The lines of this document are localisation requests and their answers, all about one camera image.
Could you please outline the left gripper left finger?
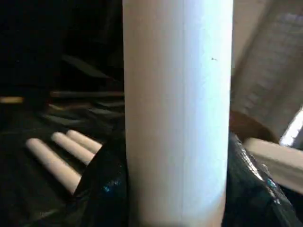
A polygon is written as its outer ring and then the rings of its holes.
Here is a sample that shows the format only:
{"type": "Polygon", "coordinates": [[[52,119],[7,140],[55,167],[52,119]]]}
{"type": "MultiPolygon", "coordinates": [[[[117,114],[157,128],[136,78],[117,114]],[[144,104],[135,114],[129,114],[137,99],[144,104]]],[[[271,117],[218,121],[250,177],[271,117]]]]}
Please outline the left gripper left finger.
{"type": "Polygon", "coordinates": [[[125,137],[109,138],[86,167],[75,192],[75,227],[128,225],[125,137]]]}

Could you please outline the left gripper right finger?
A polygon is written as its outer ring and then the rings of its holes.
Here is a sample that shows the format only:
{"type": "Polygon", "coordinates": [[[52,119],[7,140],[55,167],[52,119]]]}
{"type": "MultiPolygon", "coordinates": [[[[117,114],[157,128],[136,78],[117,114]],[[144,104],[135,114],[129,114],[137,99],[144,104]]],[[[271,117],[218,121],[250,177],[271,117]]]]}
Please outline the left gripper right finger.
{"type": "Polygon", "coordinates": [[[225,227],[297,227],[299,218],[269,171],[229,133],[225,227]]]}

